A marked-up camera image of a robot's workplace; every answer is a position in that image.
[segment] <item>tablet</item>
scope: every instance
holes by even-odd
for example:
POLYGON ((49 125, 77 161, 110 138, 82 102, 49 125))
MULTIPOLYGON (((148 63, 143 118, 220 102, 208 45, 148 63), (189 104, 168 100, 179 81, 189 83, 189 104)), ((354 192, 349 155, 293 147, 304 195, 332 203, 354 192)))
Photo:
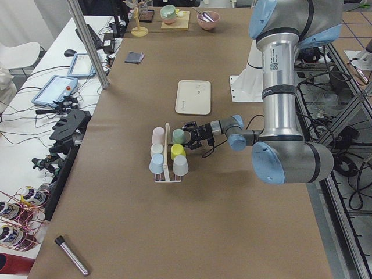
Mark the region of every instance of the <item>tablet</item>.
POLYGON ((74 77, 53 76, 32 99, 32 103, 41 106, 57 106, 63 97, 69 96, 77 87, 78 79, 74 77))
POLYGON ((89 78, 95 75, 91 59, 87 53, 75 53, 72 59, 68 77, 89 78))

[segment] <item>green bowl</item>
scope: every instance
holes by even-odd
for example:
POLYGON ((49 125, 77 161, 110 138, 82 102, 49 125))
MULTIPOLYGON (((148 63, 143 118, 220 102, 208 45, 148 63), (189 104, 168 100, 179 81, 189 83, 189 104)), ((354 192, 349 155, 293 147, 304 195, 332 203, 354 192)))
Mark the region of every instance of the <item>green bowl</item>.
POLYGON ((166 5, 160 10, 162 18, 174 18, 176 16, 176 7, 173 5, 166 5))

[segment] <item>pink bowl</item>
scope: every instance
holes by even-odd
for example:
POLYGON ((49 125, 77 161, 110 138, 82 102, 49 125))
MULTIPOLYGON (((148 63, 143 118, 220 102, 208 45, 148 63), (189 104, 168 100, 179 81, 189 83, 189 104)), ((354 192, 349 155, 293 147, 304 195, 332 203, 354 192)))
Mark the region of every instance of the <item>pink bowl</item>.
POLYGON ((206 22, 202 20, 199 14, 196 15, 196 18, 198 19, 198 24, 200 25, 200 27, 202 27, 204 30, 211 30, 217 26, 217 23, 220 20, 220 15, 211 10, 205 12, 209 14, 209 16, 214 20, 214 22, 206 22))
POLYGON ((164 22, 165 24, 172 24, 172 23, 176 22, 176 20, 177 20, 177 16, 175 16, 175 17, 172 18, 172 19, 167 19, 167 18, 165 18, 165 17, 162 17, 162 20, 163 20, 163 22, 164 22))

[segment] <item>bowl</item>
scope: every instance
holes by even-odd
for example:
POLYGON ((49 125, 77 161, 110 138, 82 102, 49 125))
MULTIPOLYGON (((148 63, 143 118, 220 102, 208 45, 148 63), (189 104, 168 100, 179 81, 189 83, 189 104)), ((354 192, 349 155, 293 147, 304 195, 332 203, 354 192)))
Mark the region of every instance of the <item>bowl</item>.
POLYGON ((176 20, 177 20, 177 16, 175 16, 174 18, 170 19, 170 18, 167 18, 167 17, 162 17, 162 20, 165 24, 172 24, 174 23, 176 20))
POLYGON ((213 22, 206 22, 202 19, 200 14, 198 13, 196 15, 196 18, 198 19, 198 24, 200 27, 202 27, 204 30, 211 30, 217 26, 217 23, 220 21, 220 15, 216 12, 213 12, 211 10, 204 11, 209 14, 209 16, 214 20, 213 22))
POLYGON ((166 5, 161 8, 160 15, 164 19, 172 19, 176 17, 176 7, 173 5, 166 5))

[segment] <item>small booklet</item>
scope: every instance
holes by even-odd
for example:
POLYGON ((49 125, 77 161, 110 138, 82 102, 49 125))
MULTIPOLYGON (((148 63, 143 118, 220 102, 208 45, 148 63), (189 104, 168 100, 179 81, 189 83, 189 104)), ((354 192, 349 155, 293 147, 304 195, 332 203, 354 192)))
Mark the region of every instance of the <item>small booklet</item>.
POLYGON ((145 55, 143 53, 129 52, 125 60, 126 63, 140 64, 145 55))

